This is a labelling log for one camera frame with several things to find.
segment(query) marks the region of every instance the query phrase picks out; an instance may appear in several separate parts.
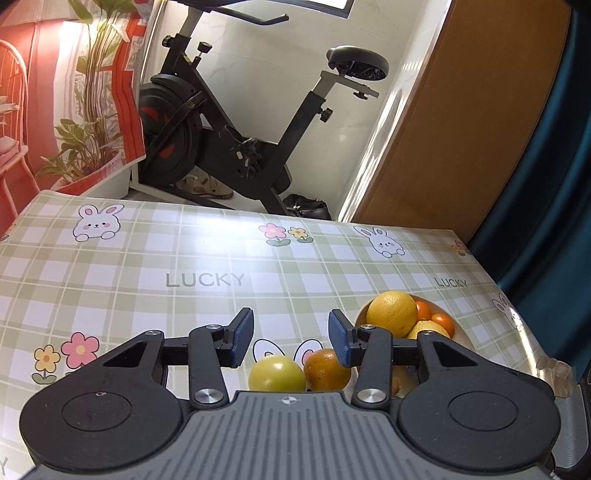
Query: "pink flower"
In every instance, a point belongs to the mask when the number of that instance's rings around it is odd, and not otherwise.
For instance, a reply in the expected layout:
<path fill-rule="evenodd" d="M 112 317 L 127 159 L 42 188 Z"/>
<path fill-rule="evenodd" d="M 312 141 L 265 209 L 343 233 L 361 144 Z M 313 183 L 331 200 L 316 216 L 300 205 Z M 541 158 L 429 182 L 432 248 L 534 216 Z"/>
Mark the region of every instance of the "pink flower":
<path fill-rule="evenodd" d="M 261 225 L 259 230 L 265 234 L 267 238 L 285 238 L 285 229 L 282 226 L 277 226 L 274 223 Z"/>
<path fill-rule="evenodd" d="M 66 365 L 75 369 L 81 365 L 87 365 L 96 359 L 96 351 L 99 349 L 97 337 L 85 337 L 76 332 L 72 334 L 69 342 L 61 346 L 61 352 L 66 356 Z"/>

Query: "black plastic bag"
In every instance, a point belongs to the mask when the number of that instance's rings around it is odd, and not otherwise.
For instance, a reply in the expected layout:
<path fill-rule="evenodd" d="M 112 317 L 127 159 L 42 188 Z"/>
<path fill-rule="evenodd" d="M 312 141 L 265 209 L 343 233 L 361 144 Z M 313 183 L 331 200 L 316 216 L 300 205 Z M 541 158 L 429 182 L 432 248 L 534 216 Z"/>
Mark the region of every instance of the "black plastic bag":
<path fill-rule="evenodd" d="M 302 195 L 292 193 L 283 202 L 290 212 L 294 212 L 299 217 L 332 220 L 329 208 L 322 200 L 310 200 Z"/>

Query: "fruit bowl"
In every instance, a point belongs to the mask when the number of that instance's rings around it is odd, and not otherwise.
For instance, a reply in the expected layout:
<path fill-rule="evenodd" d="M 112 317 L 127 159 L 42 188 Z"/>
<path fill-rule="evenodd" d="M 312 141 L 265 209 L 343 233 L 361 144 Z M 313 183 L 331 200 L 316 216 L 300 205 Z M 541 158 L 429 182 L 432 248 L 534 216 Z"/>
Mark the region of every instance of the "fruit bowl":
<path fill-rule="evenodd" d="M 443 310 L 441 307 L 439 307 L 438 305 L 436 305 L 432 301 L 429 301 L 427 299 L 424 299 L 422 297 L 418 297 L 418 296 L 412 295 L 412 294 L 410 294 L 410 296 L 413 298 L 414 301 L 423 301 L 427 305 L 429 305 L 429 308 L 431 308 L 431 312 L 433 314 L 445 313 L 446 315 L 451 317 L 453 320 L 455 330 L 456 330 L 452 340 L 454 342 L 457 342 L 460 345 L 464 346 L 465 348 L 468 348 L 468 350 L 471 350 L 474 353 L 476 353 L 476 348 L 474 347 L 474 344 L 472 343 L 472 341 L 470 340 L 470 338 L 468 337 L 468 335 L 466 334 L 464 329 L 458 324 L 456 319 L 453 318 L 453 316 L 449 315 L 448 312 Z M 357 317 L 355 318 L 355 326 L 356 327 L 359 327 L 361 325 L 365 325 L 367 323 L 367 320 L 365 319 L 365 317 L 366 317 L 368 309 L 369 309 L 369 304 L 372 302 L 373 302 L 373 300 L 370 300 L 365 305 L 363 305 L 363 307 L 361 308 L 361 310 L 357 314 Z M 398 382 L 398 380 L 396 380 L 396 377 L 400 381 L 400 383 L 399 383 L 400 389 L 397 393 L 397 396 L 399 396 L 399 397 L 404 398 L 404 396 L 408 392 L 410 392 L 413 388 L 415 388 L 418 385 L 417 376 L 416 376 L 416 373 L 414 372 L 414 369 L 412 367 L 407 368 L 407 367 L 402 367 L 402 366 L 396 365 L 396 366 L 392 367 L 392 387 L 393 387 L 392 393 L 394 393 L 395 385 Z"/>

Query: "blue curtain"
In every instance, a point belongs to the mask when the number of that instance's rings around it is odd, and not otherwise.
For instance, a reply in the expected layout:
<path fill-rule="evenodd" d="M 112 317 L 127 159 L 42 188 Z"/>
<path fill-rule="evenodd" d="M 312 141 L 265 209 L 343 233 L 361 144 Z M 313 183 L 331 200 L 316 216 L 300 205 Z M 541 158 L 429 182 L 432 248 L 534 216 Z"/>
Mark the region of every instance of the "blue curtain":
<path fill-rule="evenodd" d="M 546 353 L 580 375 L 591 358 L 591 22 L 577 12 L 538 125 L 469 248 Z"/>

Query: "yellow flower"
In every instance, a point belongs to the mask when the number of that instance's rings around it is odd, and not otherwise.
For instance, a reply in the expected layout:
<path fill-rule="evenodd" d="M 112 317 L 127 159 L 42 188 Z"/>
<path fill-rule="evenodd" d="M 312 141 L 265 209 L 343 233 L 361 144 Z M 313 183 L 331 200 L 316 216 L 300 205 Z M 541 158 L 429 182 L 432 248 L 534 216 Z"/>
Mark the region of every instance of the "yellow flower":
<path fill-rule="evenodd" d="M 56 363 L 61 359 L 59 353 L 54 352 L 53 345 L 47 345 L 45 348 L 38 348 L 35 350 L 35 370 L 43 372 L 44 370 L 48 374 L 52 374 L 56 371 Z"/>
<path fill-rule="evenodd" d="M 296 227 L 291 227 L 288 232 L 290 235 L 293 235 L 296 238 L 307 238 L 308 234 L 306 233 L 306 231 L 303 228 L 296 228 Z"/>

